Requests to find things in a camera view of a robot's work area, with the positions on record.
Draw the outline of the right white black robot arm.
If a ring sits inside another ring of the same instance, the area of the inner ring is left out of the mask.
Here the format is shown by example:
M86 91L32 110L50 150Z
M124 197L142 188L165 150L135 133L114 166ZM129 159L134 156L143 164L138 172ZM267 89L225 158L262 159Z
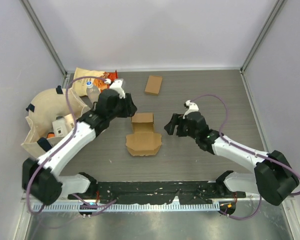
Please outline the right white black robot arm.
M237 143L210 128L198 111L187 115L174 113L164 130L168 135L191 137L201 150L249 170L249 173L228 171L215 186L220 197L226 198L233 192L247 192L258 194L268 203L278 206L300 184L281 152L274 150L267 153Z

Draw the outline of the large cardboard box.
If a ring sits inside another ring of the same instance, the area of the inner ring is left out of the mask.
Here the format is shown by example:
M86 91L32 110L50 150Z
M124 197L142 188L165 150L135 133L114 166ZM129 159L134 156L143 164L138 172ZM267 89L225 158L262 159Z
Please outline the large cardboard box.
M126 136L127 151L134 157L155 156L162 146L162 135L155 132L154 114L136 113L131 125L132 134Z

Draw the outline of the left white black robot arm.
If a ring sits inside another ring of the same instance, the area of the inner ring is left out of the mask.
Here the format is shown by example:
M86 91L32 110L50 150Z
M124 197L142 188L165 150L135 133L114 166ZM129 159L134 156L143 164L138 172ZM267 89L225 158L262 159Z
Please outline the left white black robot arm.
M73 176L61 176L60 173L82 148L109 127L113 119L133 117L136 111L130 93L121 97L113 89L102 92L98 102L77 120L75 128L66 137L39 158L28 158L23 162L21 186L26 197L33 196L45 206L72 194L92 199L97 192L93 177L83 172Z

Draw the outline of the small cardboard box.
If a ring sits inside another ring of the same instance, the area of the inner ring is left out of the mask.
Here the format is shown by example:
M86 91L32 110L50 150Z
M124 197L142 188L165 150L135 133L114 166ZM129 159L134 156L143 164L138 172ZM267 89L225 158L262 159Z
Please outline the small cardboard box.
M162 81L162 76L150 75L148 77L144 92L149 95L158 96L161 89Z

